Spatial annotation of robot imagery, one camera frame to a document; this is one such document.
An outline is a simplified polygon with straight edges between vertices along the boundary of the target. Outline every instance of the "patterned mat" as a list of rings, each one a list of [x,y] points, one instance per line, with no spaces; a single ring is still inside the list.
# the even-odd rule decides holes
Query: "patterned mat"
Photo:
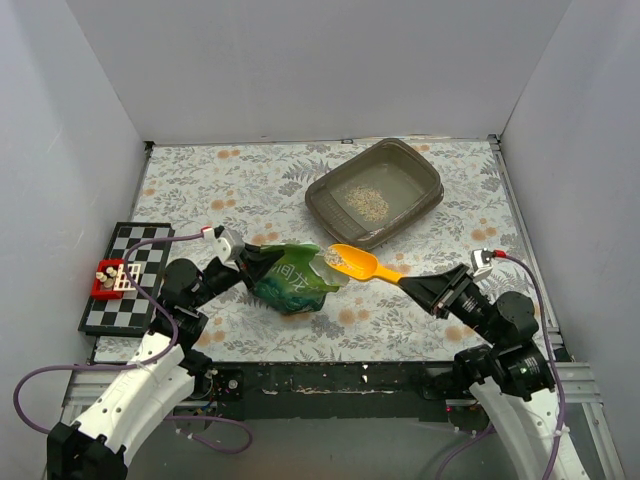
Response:
[[[421,275],[469,263],[475,248],[525,254],[490,145],[405,138],[440,172],[443,202],[408,230],[377,247],[380,260]],[[334,240],[304,204],[307,187],[375,140],[239,146],[156,147],[133,220],[170,222],[176,235],[203,225],[238,230],[254,244]],[[170,259],[204,267],[203,242],[176,244]],[[496,262],[482,283],[495,297],[506,290],[533,295],[523,272]],[[378,281],[351,282],[330,294],[321,312],[283,317],[236,286],[202,311],[210,321],[197,347],[220,361],[451,360],[481,343],[454,317],[436,320],[399,290]],[[138,340],[101,337],[95,360],[124,361]]]

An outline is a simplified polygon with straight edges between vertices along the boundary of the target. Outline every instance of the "yellow plastic scoop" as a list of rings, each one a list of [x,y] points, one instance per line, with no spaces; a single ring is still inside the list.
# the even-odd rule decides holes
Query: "yellow plastic scoop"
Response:
[[[375,255],[342,243],[331,245],[324,260],[331,268],[361,282],[379,278],[396,285],[404,276],[380,265]]]

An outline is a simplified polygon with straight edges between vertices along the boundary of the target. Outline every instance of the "green snack bag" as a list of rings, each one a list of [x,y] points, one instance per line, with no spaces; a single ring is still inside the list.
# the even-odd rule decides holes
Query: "green snack bag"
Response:
[[[329,292],[337,292],[349,277],[324,261],[320,247],[304,245],[268,245],[261,252],[284,250],[284,256],[271,267],[252,293],[285,315],[317,312]]]

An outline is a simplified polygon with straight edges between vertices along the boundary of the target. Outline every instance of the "white wall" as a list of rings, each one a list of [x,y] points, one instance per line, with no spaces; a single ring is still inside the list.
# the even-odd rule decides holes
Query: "white wall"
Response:
[[[126,219],[143,144],[63,0],[0,0],[0,477],[40,478],[44,435],[11,396],[22,375],[83,362],[91,272]],[[68,375],[27,385],[52,426]]]
[[[67,0],[145,140],[502,132],[569,0]]]
[[[571,352],[589,360],[640,478],[640,3],[574,0],[503,137]]]

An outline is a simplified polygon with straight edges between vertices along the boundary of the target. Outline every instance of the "black and white checkerboard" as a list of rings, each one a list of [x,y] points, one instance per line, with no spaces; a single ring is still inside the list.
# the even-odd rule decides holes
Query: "black and white checkerboard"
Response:
[[[136,243],[150,238],[172,237],[174,230],[168,223],[119,222],[107,247],[104,258],[124,258]],[[129,258],[140,264],[139,283],[145,292],[158,296],[162,273],[169,257],[171,244],[167,242],[145,245]],[[90,298],[78,330],[88,335],[141,337],[151,321],[153,307],[137,291],[124,292],[118,300]]]

